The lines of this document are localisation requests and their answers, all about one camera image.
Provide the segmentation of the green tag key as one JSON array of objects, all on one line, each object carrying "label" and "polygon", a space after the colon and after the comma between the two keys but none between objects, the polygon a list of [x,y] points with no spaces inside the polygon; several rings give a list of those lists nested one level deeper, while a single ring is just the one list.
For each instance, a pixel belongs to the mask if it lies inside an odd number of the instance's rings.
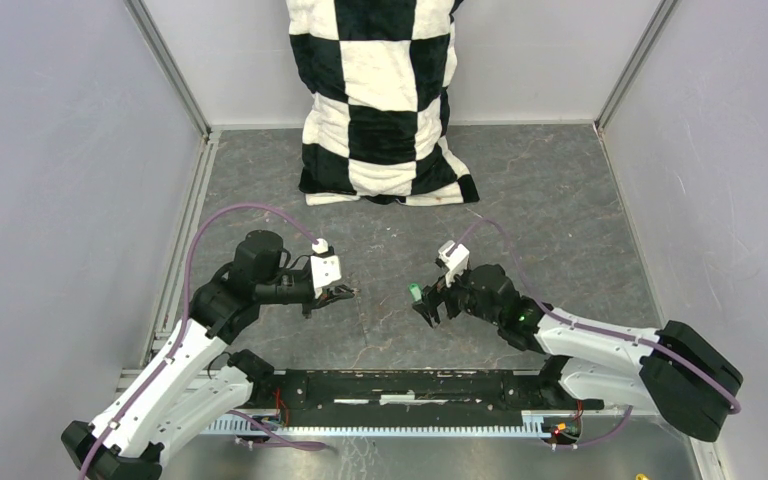
[{"label": "green tag key", "polygon": [[422,301],[423,292],[422,292],[422,288],[420,287],[419,284],[411,283],[409,285],[409,293],[411,295],[413,303],[421,302]]}]

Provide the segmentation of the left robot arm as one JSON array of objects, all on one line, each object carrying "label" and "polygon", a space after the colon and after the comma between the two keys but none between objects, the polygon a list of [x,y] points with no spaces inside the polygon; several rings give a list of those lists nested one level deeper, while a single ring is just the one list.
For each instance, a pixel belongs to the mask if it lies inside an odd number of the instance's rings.
[{"label": "left robot arm", "polygon": [[61,441],[83,479],[157,479],[171,458],[210,424],[247,404],[266,405],[274,369],[249,351],[188,392],[192,381],[259,318],[264,305],[299,305],[304,316],[344,294],[340,260],[320,239],[296,268],[280,235],[255,230],[209,282],[165,345],[131,385],[89,422],[73,421]]}]

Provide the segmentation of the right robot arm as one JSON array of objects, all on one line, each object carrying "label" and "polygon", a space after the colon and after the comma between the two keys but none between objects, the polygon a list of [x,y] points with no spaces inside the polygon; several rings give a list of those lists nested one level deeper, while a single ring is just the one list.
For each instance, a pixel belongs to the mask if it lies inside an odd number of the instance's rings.
[{"label": "right robot arm", "polygon": [[573,399],[651,410],[681,433],[718,439],[740,413],[744,378],[691,326],[671,320],[660,329],[599,322],[539,302],[516,290],[499,265],[445,273],[409,287],[412,308],[430,327],[468,314],[495,327],[511,347],[546,356],[540,400],[562,408]]}]

